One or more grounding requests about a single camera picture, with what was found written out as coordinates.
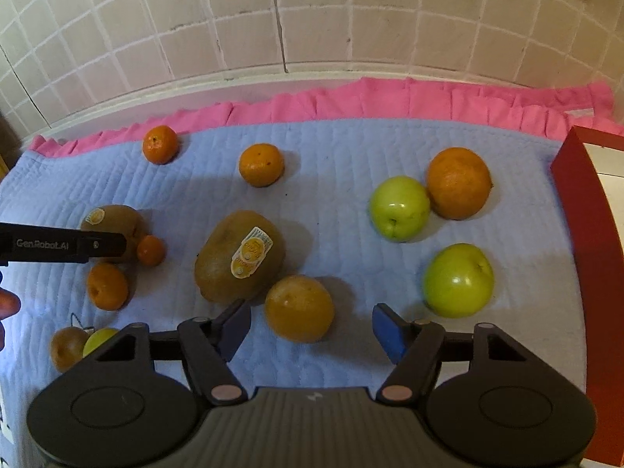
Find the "orange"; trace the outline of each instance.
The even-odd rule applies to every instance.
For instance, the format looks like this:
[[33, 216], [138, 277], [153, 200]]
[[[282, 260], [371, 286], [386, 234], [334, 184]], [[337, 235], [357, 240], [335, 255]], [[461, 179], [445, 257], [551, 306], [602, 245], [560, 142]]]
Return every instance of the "orange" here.
[[443, 218], [464, 220], [485, 205], [492, 178], [486, 163], [466, 148], [439, 152], [427, 170], [431, 207]]
[[240, 155], [238, 171], [252, 186], [269, 186], [284, 173], [284, 157], [272, 144], [254, 144]]
[[143, 265], [154, 267], [160, 264], [167, 254], [162, 239], [156, 236], [145, 236], [138, 243], [136, 257]]
[[314, 343], [330, 328], [334, 303], [316, 279], [287, 276], [266, 295], [264, 315], [278, 336], [298, 343]]
[[168, 126], [155, 126], [143, 137], [143, 155], [152, 163], [163, 165], [176, 156], [178, 136]]
[[98, 308], [115, 311], [128, 299], [128, 281], [113, 264], [101, 262], [89, 271], [87, 294]]

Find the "pink fabric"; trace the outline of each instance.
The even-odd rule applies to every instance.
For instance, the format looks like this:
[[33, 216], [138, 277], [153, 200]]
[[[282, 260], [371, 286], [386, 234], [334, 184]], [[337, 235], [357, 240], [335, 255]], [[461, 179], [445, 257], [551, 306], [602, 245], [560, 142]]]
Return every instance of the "pink fabric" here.
[[[566, 111], [592, 108], [593, 117], [572, 117]], [[578, 124], [624, 135], [624, 126], [609, 119], [613, 94], [606, 83], [565, 89], [523, 89], [410, 78], [373, 79], [334, 90], [314, 89], [284, 93], [264, 102], [225, 102], [163, 118], [151, 118], [126, 128], [104, 130], [87, 137], [57, 143], [36, 136], [30, 150], [48, 158], [74, 156], [104, 146], [139, 141], [159, 124], [178, 134], [219, 126], [289, 123], [342, 118], [419, 118], [486, 124], [563, 141]]]

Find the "tiled wall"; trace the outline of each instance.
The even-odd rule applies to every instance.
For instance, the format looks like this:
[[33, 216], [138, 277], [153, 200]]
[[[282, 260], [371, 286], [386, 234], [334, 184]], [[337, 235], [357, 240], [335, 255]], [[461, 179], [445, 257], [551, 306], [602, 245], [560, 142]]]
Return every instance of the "tiled wall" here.
[[180, 78], [350, 69], [535, 87], [603, 79], [620, 118], [623, 1], [0, 0], [0, 111], [25, 139]]

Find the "circular indentation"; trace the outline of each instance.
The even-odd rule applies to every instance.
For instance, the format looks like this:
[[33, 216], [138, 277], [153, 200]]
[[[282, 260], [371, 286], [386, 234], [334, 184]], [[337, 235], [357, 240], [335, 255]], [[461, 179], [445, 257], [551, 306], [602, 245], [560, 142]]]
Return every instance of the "circular indentation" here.
[[479, 409], [495, 424], [514, 429], [535, 427], [552, 414], [550, 399], [526, 387], [498, 387], [479, 399]]
[[144, 409], [143, 396], [126, 387], [89, 389], [71, 404], [72, 415], [81, 424], [96, 429], [113, 429], [129, 424]]
[[390, 385], [382, 389], [381, 395], [388, 401], [405, 401], [412, 397], [412, 390], [402, 385]]
[[217, 385], [210, 391], [212, 397], [219, 401], [232, 401], [238, 399], [243, 395], [243, 391], [240, 387], [235, 385]]

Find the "light blue mat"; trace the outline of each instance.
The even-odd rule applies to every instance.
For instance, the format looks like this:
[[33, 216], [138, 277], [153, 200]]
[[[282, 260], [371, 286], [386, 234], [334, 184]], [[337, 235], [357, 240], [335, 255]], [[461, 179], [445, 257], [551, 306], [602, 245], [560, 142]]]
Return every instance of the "light blue mat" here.
[[[2, 286], [23, 309], [4, 324], [0, 353], [2, 420], [14, 446], [0, 435], [0, 455], [14, 467], [35, 467], [24, 417], [30, 400], [56, 376], [48, 355], [54, 331], [76, 313], [83, 325], [123, 327], [147, 322], [172, 330], [193, 316], [214, 316], [193, 281], [195, 256], [212, 228], [236, 209], [266, 216], [286, 240], [284, 273], [318, 277], [336, 305], [327, 338], [296, 345], [276, 338], [262, 307], [230, 367], [244, 386], [367, 386], [373, 392], [392, 369], [371, 330], [376, 303], [407, 319], [433, 317], [421, 302], [424, 267], [442, 248], [465, 241], [489, 256], [495, 298], [468, 319], [441, 320], [449, 330], [497, 324], [577, 386], [585, 385], [581, 299], [563, 212], [548, 167], [560, 144], [510, 131], [417, 120], [341, 120], [229, 127], [183, 137], [182, 152], [158, 167], [140, 143], [115, 145], [73, 158], [27, 152], [0, 184], [2, 222], [77, 228], [93, 207], [128, 204], [141, 210], [168, 246], [167, 260], [137, 268], [136, 292], [119, 312], [91, 305], [90, 265], [14, 263]], [[255, 142], [285, 153], [286, 174], [269, 188], [248, 186], [238, 157]], [[473, 149], [488, 164], [494, 189], [472, 220], [432, 216], [419, 241], [390, 243], [366, 212], [373, 189], [389, 176], [423, 180], [433, 156], [449, 146]], [[182, 379], [179, 364], [158, 364]], [[444, 377], [459, 371], [447, 367]]]

